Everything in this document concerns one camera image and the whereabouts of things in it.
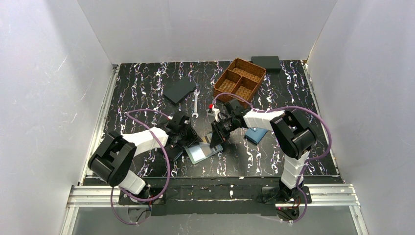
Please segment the green card holder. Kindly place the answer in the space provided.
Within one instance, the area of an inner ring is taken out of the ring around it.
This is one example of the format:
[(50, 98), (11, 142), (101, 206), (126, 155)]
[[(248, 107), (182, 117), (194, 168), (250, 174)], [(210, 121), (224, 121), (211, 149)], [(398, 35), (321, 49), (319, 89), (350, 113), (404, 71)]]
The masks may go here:
[(223, 151), (222, 145), (210, 148), (209, 144), (203, 143), (203, 141), (184, 149), (194, 165)]

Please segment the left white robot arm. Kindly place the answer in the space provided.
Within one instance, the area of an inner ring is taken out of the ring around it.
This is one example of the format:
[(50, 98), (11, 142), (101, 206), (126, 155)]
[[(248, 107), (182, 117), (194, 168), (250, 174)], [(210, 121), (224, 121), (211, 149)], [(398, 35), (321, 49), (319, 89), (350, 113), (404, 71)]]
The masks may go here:
[(181, 111), (154, 127), (133, 134), (107, 133), (88, 161), (88, 168), (112, 187), (139, 195), (148, 184), (130, 170), (133, 158), (159, 148), (168, 159), (175, 159), (185, 147), (201, 142), (190, 116)]

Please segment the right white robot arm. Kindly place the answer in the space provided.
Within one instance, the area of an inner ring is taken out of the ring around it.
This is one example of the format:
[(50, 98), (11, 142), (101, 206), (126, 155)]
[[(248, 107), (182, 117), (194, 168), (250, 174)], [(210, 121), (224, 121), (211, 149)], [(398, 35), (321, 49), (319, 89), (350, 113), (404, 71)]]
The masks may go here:
[(225, 104), (227, 114), (224, 115), (214, 104), (210, 104), (208, 114), (215, 120), (211, 123), (212, 137), (210, 146), (214, 147), (226, 142), (230, 133), (239, 128), (259, 128), (272, 131), (284, 153), (284, 170), (279, 181), (281, 190), (291, 192), (301, 187), (302, 169), (317, 135), (309, 126), (299, 109), (261, 112), (244, 107), (237, 99)]

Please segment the black card holder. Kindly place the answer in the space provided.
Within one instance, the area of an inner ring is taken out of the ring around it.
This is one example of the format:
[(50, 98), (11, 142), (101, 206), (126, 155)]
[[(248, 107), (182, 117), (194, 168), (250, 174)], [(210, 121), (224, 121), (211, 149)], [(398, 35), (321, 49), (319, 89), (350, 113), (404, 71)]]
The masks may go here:
[(177, 159), (183, 156), (184, 146), (181, 144), (167, 143), (165, 150), (170, 161), (175, 162)]

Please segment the light blue card holder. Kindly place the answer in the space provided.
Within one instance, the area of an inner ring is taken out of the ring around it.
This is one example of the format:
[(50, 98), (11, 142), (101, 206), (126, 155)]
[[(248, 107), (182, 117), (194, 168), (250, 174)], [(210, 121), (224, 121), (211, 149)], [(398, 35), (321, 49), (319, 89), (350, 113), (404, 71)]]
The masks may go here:
[(245, 132), (245, 138), (253, 144), (258, 144), (267, 132), (268, 130), (263, 128), (249, 128)]

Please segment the black flat square pad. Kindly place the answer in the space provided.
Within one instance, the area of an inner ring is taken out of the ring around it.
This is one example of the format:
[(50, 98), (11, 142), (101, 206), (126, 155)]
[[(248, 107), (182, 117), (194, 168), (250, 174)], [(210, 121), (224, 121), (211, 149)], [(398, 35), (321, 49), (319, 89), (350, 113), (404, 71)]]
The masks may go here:
[(166, 85), (163, 96), (174, 105), (182, 102), (196, 89), (196, 83), (188, 79), (181, 79)]

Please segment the silver open-end wrench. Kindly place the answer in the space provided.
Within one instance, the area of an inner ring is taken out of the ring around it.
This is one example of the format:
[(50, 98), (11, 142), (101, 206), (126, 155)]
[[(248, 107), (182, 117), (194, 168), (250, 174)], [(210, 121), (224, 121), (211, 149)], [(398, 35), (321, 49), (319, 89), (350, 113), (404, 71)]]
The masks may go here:
[(192, 117), (193, 118), (198, 118), (199, 114), (198, 114), (198, 96), (199, 96), (200, 91), (198, 89), (195, 89), (195, 91), (193, 92), (194, 94), (194, 103), (193, 103), (193, 113), (192, 113)]

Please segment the brown woven divided basket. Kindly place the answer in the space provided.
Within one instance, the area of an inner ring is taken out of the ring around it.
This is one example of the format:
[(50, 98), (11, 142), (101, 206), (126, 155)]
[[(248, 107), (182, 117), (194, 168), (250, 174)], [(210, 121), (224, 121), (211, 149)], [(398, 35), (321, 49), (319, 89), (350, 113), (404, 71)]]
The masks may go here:
[(265, 74), (265, 68), (236, 58), (215, 83), (213, 96), (219, 95), (218, 100), (228, 102), (234, 98), (229, 94), (235, 94), (239, 96), (239, 103), (247, 108), (260, 88)]

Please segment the black rectangular box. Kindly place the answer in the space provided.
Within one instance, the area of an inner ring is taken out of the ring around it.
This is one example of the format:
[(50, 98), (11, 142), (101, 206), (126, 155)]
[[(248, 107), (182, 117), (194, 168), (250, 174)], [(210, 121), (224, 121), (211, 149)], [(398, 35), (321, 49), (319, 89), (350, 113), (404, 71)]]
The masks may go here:
[(279, 72), (281, 70), (281, 61), (278, 56), (252, 56), (251, 61), (266, 71)]

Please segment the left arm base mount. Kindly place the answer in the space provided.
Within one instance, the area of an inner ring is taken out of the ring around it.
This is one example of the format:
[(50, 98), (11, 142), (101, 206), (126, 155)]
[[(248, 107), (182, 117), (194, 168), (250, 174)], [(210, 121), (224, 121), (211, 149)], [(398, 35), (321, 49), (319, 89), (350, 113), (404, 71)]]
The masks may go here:
[[(162, 191), (162, 187), (157, 188), (148, 188), (147, 190), (142, 191), (140, 194), (135, 195), (135, 197), (139, 198), (152, 198), (157, 196)], [(124, 192), (120, 192), (118, 203), (120, 205), (165, 205), (166, 203), (166, 193), (162, 194), (155, 200), (151, 202), (142, 202), (138, 201), (134, 198), (129, 197)]]

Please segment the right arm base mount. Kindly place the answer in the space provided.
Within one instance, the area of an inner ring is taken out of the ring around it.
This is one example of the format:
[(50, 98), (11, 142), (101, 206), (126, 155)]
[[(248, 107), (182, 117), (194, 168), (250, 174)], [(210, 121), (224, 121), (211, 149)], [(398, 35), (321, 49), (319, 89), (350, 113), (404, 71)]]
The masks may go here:
[(295, 222), (303, 212), (301, 206), (312, 203), (309, 187), (303, 187), (302, 192), (296, 187), (288, 189), (283, 187), (263, 187), (257, 196), (261, 204), (276, 205), (277, 216), (284, 222)]

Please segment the aluminium frame rail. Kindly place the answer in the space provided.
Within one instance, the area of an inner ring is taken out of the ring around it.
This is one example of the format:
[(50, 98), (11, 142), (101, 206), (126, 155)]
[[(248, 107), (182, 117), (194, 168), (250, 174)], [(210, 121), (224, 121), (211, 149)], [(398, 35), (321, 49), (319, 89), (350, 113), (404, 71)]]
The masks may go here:
[[(153, 89), (162, 87), (166, 75), (166, 63), (134, 63), (117, 65), (106, 91), (98, 122), (94, 130), (89, 153), (93, 153), (107, 131), (126, 131), (135, 128), (126, 113), (139, 109), (146, 115), (152, 109), (150, 101)], [(119, 206), (119, 188), (112, 189), (85, 168), (78, 186), (71, 189), (67, 215), (61, 230), (63, 235), (115, 235), (119, 222), (111, 206), (127, 219), (127, 206)]]

